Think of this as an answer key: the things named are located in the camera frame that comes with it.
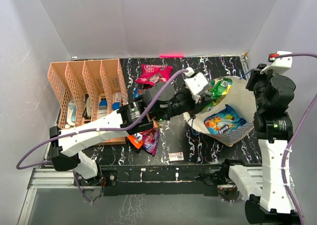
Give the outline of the green snack bag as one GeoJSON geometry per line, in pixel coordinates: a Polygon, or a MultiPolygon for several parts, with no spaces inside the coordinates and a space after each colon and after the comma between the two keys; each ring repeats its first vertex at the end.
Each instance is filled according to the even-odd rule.
{"type": "Polygon", "coordinates": [[[228,94],[232,86],[232,79],[217,78],[211,81],[211,88],[205,94],[209,97],[209,103],[204,107],[203,112],[210,111],[214,106],[218,105],[228,94]]]}

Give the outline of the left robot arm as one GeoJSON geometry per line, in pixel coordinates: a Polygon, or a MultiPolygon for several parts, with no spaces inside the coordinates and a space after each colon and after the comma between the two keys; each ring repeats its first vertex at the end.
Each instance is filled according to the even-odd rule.
{"type": "Polygon", "coordinates": [[[58,136],[52,138],[54,169],[73,170],[92,185],[100,183],[100,166],[83,153],[84,149],[113,138],[149,130],[154,121],[170,120],[190,112],[195,109],[204,91],[201,85],[186,85],[176,92],[173,86],[158,83],[107,116],[73,129],[60,130],[58,136]]]}

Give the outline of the blue m&m packet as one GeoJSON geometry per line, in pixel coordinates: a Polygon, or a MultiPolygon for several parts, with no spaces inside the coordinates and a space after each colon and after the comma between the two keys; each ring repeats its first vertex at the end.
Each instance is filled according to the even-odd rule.
{"type": "Polygon", "coordinates": [[[143,95],[144,94],[144,89],[142,88],[136,88],[135,91],[134,91],[134,94],[133,94],[133,98],[136,99],[138,98],[139,96],[143,95]]]}

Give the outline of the colourful skittles bag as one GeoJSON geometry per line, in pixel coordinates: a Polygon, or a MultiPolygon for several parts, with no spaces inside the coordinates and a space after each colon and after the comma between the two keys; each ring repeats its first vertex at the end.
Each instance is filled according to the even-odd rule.
{"type": "Polygon", "coordinates": [[[247,121],[240,117],[230,105],[204,120],[204,125],[212,135],[222,135],[246,124],[247,121]]]}

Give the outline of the pink popcorn snack bag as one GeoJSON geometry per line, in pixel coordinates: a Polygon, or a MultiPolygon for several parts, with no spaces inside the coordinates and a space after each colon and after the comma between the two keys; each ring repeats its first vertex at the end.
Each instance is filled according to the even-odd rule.
{"type": "Polygon", "coordinates": [[[136,80],[136,83],[154,86],[159,82],[167,82],[172,70],[172,66],[143,64],[142,75],[136,80]]]}

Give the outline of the checkered paper bag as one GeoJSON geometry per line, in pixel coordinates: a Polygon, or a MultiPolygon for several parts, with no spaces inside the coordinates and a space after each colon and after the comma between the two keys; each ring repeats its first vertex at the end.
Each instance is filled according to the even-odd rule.
{"type": "Polygon", "coordinates": [[[214,81],[225,84],[224,79],[229,80],[229,89],[219,103],[206,106],[194,117],[187,112],[183,117],[193,130],[231,147],[253,130],[256,104],[253,93],[246,89],[246,80],[228,76],[214,81]]]}

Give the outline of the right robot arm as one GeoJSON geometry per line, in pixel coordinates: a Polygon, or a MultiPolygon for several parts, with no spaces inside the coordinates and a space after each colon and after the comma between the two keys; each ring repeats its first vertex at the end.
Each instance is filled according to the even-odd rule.
{"type": "Polygon", "coordinates": [[[266,64],[251,70],[246,89],[255,96],[254,129],[262,154],[262,185],[259,186],[242,162],[226,159],[221,179],[235,183],[245,200],[248,223],[299,225],[300,209],[290,190],[288,143],[293,136],[287,113],[296,85],[266,64]]]}

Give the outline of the orange fruits candy bag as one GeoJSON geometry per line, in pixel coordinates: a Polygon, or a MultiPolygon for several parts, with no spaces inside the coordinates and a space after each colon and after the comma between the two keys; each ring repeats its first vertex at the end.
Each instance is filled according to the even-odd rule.
{"type": "Polygon", "coordinates": [[[134,145],[136,149],[140,149],[143,145],[143,135],[135,133],[127,136],[128,140],[134,145]]]}

